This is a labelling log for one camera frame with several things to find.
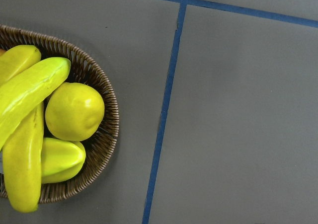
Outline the yellow banana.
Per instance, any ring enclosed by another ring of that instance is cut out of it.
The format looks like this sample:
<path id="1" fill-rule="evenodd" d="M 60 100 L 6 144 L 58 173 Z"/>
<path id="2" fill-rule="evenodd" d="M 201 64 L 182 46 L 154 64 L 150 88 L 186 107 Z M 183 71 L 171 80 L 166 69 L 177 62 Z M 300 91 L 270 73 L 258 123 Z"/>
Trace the yellow banana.
<path id="1" fill-rule="evenodd" d="M 41 52 L 34 45 L 17 45 L 9 50 L 0 50 L 0 84 L 41 60 Z"/>
<path id="2" fill-rule="evenodd" d="M 41 150 L 44 104 L 37 105 L 19 124 L 2 148 L 4 184 L 11 206 L 30 213 L 41 194 Z"/>
<path id="3" fill-rule="evenodd" d="M 0 87 L 1 147 L 20 122 L 67 79 L 70 69 L 67 58 L 46 58 Z"/>

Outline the brown wicker basket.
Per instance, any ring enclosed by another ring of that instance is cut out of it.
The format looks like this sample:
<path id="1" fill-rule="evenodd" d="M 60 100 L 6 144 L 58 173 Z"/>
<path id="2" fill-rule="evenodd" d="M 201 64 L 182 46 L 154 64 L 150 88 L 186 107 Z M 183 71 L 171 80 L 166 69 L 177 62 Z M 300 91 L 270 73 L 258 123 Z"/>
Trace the brown wicker basket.
<path id="1" fill-rule="evenodd" d="M 109 165 L 119 136 L 119 107 L 112 84 L 99 64 L 78 46 L 43 33 L 8 25 L 0 26 L 0 47 L 35 45 L 43 58 L 65 57 L 72 62 L 68 82 L 79 82 L 96 89 L 105 103 L 105 115 L 97 131 L 83 141 L 86 159 L 80 172 L 70 180 L 43 184 L 40 204 L 66 200 L 92 184 Z"/>

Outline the yellow lemon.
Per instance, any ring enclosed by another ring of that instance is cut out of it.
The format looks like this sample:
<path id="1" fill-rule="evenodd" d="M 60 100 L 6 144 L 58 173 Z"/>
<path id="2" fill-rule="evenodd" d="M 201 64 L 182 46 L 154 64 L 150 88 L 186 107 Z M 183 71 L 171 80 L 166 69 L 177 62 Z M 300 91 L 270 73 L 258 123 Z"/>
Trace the yellow lemon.
<path id="1" fill-rule="evenodd" d="M 66 141 L 84 141 L 99 127 L 105 113 L 102 96 L 82 83 L 64 82 L 50 96 L 46 125 L 53 136 Z"/>

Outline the yellow star fruit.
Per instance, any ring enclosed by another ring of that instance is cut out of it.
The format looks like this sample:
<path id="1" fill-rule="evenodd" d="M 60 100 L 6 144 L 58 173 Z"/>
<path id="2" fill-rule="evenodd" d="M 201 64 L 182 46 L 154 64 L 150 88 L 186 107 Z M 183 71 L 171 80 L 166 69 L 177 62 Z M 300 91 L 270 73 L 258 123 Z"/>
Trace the yellow star fruit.
<path id="1" fill-rule="evenodd" d="M 44 138 L 41 151 L 42 183 L 59 183 L 75 177 L 83 167 L 86 151 L 81 142 Z"/>

